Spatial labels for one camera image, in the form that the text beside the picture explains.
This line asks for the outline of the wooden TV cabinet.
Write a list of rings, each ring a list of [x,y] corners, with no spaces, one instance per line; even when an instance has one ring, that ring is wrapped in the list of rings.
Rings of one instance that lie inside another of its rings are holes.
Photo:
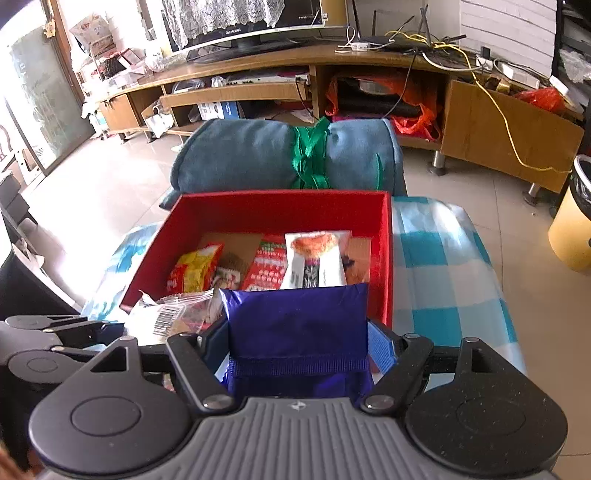
[[[302,69],[307,85],[297,80],[266,84],[206,87],[175,93],[180,81],[254,73],[276,69],[281,73]],[[280,101],[311,105],[315,117],[345,114],[342,79],[392,79],[417,99],[433,97],[434,123],[441,132],[434,140],[404,134],[404,146],[431,150],[434,166],[448,157],[517,177],[535,186],[559,192],[584,137],[570,115],[557,115],[513,96],[483,91],[467,75],[443,72],[420,57],[400,53],[335,53],[331,45],[308,46],[211,64],[185,63],[139,79],[134,86],[108,93],[98,102],[113,133],[147,128],[142,111],[155,101],[169,107],[179,135],[188,136],[194,126],[188,110],[199,102]]]

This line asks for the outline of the black metal shelf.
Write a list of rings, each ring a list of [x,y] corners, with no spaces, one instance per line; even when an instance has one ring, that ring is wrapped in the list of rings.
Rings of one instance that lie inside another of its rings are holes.
[[[590,2],[555,1],[556,33],[551,85],[583,120],[590,106]]]

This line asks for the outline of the yellow egg crisp packet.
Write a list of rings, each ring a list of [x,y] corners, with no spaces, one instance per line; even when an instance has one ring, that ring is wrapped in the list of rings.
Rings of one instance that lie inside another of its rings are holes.
[[[348,285],[370,282],[370,238],[353,237],[342,255]]]

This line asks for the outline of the rolled blue blanket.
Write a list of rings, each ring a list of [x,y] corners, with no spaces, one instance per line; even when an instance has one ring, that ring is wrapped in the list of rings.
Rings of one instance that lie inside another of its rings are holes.
[[[243,190],[363,190],[404,196],[403,152],[390,121],[326,118],[208,120],[184,143],[160,206],[183,194]]]

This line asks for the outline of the red green spicy packet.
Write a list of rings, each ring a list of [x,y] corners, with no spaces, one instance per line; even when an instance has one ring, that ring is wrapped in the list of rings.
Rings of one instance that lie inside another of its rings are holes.
[[[242,282],[242,291],[280,289],[286,271],[286,239],[283,236],[264,235]]]

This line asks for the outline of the purple foil packet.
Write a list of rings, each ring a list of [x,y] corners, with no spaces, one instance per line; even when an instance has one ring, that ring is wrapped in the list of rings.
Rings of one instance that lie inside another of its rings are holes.
[[[229,323],[223,384],[247,397],[348,398],[373,387],[366,283],[221,292]]]

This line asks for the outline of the red cardboard box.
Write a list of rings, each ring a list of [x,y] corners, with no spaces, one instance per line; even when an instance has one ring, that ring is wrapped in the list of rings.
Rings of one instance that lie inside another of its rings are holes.
[[[249,271],[258,251],[283,262],[287,233],[348,231],[346,278],[369,285],[367,314],[393,324],[392,199],[386,192],[339,190],[236,191],[183,195],[165,219],[123,294],[129,312],[142,294],[167,296],[178,259],[211,244],[222,245],[219,264],[238,271],[242,284],[280,283],[280,267]]]

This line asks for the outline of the blue checkered tablecloth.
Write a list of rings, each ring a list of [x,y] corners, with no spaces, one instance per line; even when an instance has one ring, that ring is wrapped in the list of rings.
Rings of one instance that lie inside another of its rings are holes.
[[[478,337],[516,367],[524,364],[489,255],[466,212],[424,197],[391,197],[393,324],[438,346]],[[115,251],[98,291],[84,306],[92,319],[122,320],[129,281],[162,224],[131,231]]]

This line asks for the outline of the yellow red Trolli packet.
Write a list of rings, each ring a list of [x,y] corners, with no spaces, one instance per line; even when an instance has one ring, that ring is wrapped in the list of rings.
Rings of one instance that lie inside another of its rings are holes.
[[[222,251],[222,243],[211,243],[182,255],[168,276],[167,294],[204,292],[211,288]]]

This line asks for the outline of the white spicy strips packet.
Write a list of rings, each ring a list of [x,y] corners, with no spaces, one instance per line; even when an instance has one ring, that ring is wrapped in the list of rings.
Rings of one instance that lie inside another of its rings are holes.
[[[280,289],[310,289],[346,285],[342,256],[349,231],[287,233],[287,270]]]

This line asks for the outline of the yellow trash bin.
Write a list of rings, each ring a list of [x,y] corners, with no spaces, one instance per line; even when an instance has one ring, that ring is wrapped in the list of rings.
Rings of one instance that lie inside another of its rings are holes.
[[[571,270],[590,269],[590,157],[578,155],[568,188],[548,230],[554,254]]]

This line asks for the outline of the television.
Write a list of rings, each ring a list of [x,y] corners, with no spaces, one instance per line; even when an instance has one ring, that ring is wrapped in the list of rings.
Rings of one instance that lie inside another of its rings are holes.
[[[198,64],[296,48],[301,42],[290,38],[291,31],[322,28],[329,19],[321,1],[284,1],[283,14],[274,27],[267,27],[263,21],[232,26],[199,35],[179,48],[172,38],[164,6],[163,11],[171,45],[186,53],[187,62]]]

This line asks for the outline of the round white cake packet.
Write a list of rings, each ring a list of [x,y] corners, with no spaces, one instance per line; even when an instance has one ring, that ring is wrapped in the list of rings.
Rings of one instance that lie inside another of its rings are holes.
[[[146,293],[131,309],[125,332],[140,346],[163,344],[180,333],[197,334],[221,318],[221,291],[181,293],[154,301]]]

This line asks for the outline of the orange plastic bag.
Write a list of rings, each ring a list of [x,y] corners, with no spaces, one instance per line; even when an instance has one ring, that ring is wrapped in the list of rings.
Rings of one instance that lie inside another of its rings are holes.
[[[325,90],[325,114],[335,121],[384,118],[399,136],[442,137],[439,85],[423,74],[335,75]]]

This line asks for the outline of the white blue carton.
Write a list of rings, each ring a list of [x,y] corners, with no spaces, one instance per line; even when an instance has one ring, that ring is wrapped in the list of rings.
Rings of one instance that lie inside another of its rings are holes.
[[[212,119],[239,119],[242,117],[238,102],[221,101],[198,103],[200,118],[204,121]]]

